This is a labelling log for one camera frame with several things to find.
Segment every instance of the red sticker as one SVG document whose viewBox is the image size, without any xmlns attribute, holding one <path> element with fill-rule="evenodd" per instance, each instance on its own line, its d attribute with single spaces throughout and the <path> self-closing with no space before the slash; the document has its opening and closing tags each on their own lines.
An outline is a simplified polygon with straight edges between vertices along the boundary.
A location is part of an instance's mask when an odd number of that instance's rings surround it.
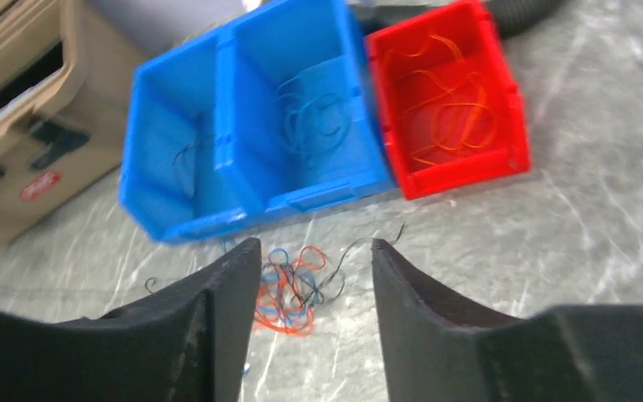
<svg viewBox="0 0 643 402">
<path fill-rule="evenodd" d="M 33 201 L 44 193 L 47 193 L 55 184 L 60 181 L 60 173 L 46 172 L 39 178 L 21 190 L 21 199 L 24 201 Z"/>
</svg>

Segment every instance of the blue bin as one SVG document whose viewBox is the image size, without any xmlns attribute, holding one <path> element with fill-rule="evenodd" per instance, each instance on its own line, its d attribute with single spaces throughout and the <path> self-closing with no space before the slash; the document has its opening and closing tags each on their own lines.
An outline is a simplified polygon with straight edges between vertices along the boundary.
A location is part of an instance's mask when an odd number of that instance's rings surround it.
<svg viewBox="0 0 643 402">
<path fill-rule="evenodd" d="M 216 171 L 248 214 L 305 213 L 394 187 L 363 37 L 343 0 L 271 3 L 222 37 Z"/>
<path fill-rule="evenodd" d="M 214 171 L 217 45 L 210 34 L 137 69 L 120 201 L 155 240 L 180 243 L 245 227 Z"/>
<path fill-rule="evenodd" d="M 137 70 L 120 201 L 176 244 L 394 187 L 369 82 L 343 0 L 246 14 Z"/>
</svg>

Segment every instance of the tan case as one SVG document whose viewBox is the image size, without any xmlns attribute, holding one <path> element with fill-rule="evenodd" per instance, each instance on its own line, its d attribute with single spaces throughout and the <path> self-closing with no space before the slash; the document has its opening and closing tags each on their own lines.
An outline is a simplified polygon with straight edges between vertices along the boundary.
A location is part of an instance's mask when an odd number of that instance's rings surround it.
<svg viewBox="0 0 643 402">
<path fill-rule="evenodd" d="M 145 60 L 83 0 L 2 3 L 0 244 L 119 165 Z"/>
</svg>

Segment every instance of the black hose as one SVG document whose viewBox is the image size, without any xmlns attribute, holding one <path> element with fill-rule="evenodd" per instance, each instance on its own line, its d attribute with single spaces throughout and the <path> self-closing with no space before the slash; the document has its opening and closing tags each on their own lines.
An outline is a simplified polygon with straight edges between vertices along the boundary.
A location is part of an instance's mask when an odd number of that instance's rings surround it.
<svg viewBox="0 0 643 402">
<path fill-rule="evenodd" d="M 559 8 L 565 0 L 491 0 L 486 4 L 502 39 L 518 35 Z M 370 34 L 434 9 L 432 6 L 351 6 L 363 34 Z"/>
</svg>

